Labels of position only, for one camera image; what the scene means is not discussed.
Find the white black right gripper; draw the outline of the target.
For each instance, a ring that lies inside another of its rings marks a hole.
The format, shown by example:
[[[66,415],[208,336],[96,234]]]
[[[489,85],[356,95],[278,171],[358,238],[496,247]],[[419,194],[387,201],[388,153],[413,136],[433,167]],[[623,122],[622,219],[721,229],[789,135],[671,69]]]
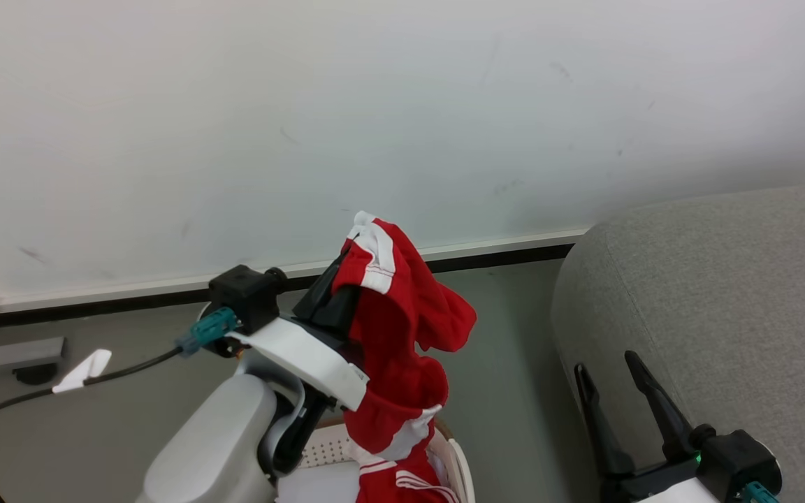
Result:
[[[690,443],[689,421],[636,351],[626,351],[624,360],[636,388],[651,408],[662,437],[662,454],[668,462],[635,470],[632,458],[621,449],[610,428],[588,368],[576,364],[573,374],[600,475],[600,502],[716,502],[696,477],[700,455]]]

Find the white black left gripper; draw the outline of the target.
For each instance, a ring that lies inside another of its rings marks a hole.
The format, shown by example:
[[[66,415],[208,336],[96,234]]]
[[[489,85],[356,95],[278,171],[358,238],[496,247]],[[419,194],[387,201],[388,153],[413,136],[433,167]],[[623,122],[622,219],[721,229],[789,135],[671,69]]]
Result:
[[[293,307],[295,318],[320,323],[341,342],[349,340],[361,295],[359,286],[333,286],[347,255],[343,251]],[[253,348],[349,410],[357,411],[366,395],[368,377],[362,370],[288,319],[273,319],[253,335],[231,332],[227,337]]]

